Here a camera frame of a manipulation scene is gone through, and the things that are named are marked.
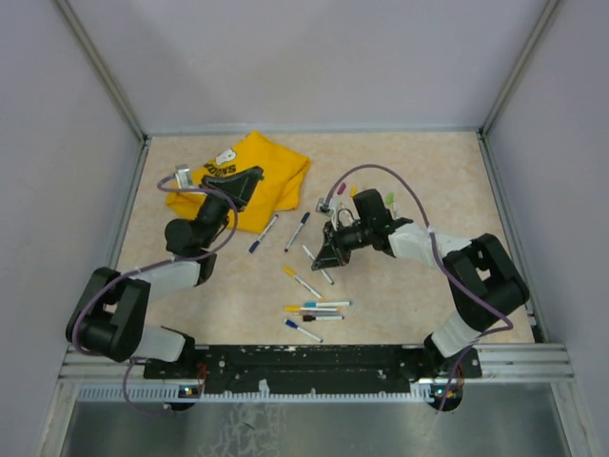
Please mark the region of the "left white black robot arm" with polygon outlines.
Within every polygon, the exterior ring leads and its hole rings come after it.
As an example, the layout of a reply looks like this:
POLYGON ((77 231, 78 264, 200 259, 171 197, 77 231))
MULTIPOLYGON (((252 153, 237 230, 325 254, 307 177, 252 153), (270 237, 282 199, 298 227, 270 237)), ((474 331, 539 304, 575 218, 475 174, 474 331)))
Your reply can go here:
POLYGON ((177 377, 191 375, 198 355, 187 348, 187 336, 147 327, 148 305, 211 277, 219 251, 234 237, 239 214, 263 178, 258 166, 224 177, 206 176, 199 185, 185 188, 170 185, 176 174, 162 178, 158 190, 201 194, 203 204, 194 218, 167 223, 168 259, 126 272, 102 267, 91 274, 66 325, 67 341, 87 356, 113 362, 157 359, 177 377))

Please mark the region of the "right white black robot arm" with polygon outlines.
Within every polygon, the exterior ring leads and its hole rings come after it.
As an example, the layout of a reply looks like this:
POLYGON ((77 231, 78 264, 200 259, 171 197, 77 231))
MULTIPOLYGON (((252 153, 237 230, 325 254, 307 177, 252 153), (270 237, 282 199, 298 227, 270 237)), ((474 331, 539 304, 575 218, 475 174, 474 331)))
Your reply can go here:
POLYGON ((344 267, 354 250, 371 247, 440 271, 455 309, 424 339, 423 359, 432 374, 447 376, 482 337, 513 328, 509 316, 528 301, 529 289, 496 236, 451 236, 394 217, 375 189, 356 194, 353 203, 349 210, 334 199, 319 200, 316 210, 328 220, 311 267, 344 267))

